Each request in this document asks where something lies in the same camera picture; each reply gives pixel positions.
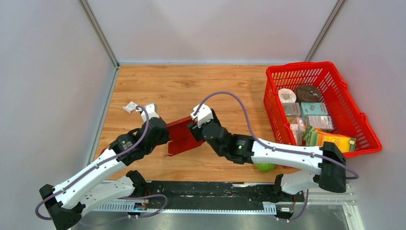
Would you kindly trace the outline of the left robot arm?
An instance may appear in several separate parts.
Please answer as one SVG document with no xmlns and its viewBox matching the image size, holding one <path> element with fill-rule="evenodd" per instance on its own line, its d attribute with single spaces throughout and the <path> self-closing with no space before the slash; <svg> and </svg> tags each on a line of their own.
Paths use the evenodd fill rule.
<svg viewBox="0 0 406 230">
<path fill-rule="evenodd" d="M 169 141 L 167 124 L 153 117 L 140 128 L 119 135 L 91 164 L 58 185 L 45 184 L 39 193 L 42 201 L 35 214 L 51 220 L 58 230 L 67 230 L 93 209 L 115 199 L 150 199 L 147 183 L 138 171 L 129 171 L 116 182 L 104 184 L 110 175 L 150 154 Z"/>
</svg>

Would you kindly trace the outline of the red paper box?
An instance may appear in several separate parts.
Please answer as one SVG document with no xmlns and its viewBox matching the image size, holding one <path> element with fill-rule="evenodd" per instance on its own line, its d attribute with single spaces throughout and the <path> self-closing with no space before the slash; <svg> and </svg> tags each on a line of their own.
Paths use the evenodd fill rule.
<svg viewBox="0 0 406 230">
<path fill-rule="evenodd" d="M 203 141 L 196 141 L 188 129 L 188 124 L 193 120 L 187 116 L 185 118 L 167 124 L 170 141 L 168 142 L 168 156 L 175 156 L 179 153 L 197 148 Z"/>
</svg>

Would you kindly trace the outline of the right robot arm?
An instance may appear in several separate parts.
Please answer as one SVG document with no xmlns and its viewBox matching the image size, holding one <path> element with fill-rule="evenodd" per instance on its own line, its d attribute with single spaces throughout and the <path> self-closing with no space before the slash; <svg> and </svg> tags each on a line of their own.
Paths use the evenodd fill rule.
<svg viewBox="0 0 406 230">
<path fill-rule="evenodd" d="M 280 201 L 317 187 L 333 193 L 346 192 L 346 159 L 334 143 L 303 147 L 266 142 L 228 132 L 213 109 L 204 108 L 190 116 L 193 122 L 188 128 L 193 137 L 208 143 L 220 157 L 236 164 L 271 163 L 297 168 L 298 172 L 275 178 L 273 194 Z"/>
</svg>

